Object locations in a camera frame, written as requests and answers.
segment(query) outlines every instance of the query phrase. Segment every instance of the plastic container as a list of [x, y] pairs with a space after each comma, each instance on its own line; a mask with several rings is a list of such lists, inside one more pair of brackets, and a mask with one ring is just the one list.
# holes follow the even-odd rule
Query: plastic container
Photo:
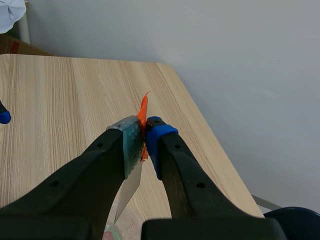
[[117, 205], [113, 204], [102, 240], [140, 240], [143, 221], [127, 206], [114, 224]]

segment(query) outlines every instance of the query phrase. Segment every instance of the light wood grain surface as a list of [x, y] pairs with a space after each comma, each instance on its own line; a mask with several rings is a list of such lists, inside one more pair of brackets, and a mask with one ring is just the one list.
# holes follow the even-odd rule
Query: light wood grain surface
[[[175, 70], [161, 63], [0, 55], [0, 100], [11, 112], [0, 125], [0, 206], [23, 196], [80, 155], [107, 126], [137, 114], [176, 127], [220, 190], [245, 212], [262, 213]], [[142, 220], [170, 217], [153, 164], [143, 164], [128, 207]]]

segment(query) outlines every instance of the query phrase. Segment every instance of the gray wall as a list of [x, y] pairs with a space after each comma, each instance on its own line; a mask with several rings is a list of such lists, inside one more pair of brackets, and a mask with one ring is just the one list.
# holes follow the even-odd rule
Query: gray wall
[[253, 195], [320, 212], [319, 0], [30, 0], [31, 42], [177, 70]]

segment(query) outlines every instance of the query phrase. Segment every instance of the cardboard box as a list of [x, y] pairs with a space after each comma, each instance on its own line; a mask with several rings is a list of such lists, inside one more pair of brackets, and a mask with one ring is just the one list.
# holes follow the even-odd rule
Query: cardboard box
[[23, 54], [38, 56], [55, 56], [54, 54], [17, 40], [6, 34], [0, 34], [0, 54]]

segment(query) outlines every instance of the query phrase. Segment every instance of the orange carrot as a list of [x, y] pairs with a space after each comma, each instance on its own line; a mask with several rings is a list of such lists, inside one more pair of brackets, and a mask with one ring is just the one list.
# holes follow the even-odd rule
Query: orange carrot
[[[143, 137], [143, 141], [145, 140], [145, 132], [146, 132], [146, 121], [147, 121], [147, 108], [148, 108], [148, 93], [150, 93], [151, 91], [148, 91], [141, 102], [141, 108], [140, 111], [138, 112], [138, 114], [136, 115], [138, 117], [138, 119], [141, 122], [141, 134]], [[148, 159], [148, 152], [147, 152], [147, 147], [146, 147], [146, 143], [143, 143], [143, 150], [141, 153], [141, 160], [145, 161], [146, 159]]]

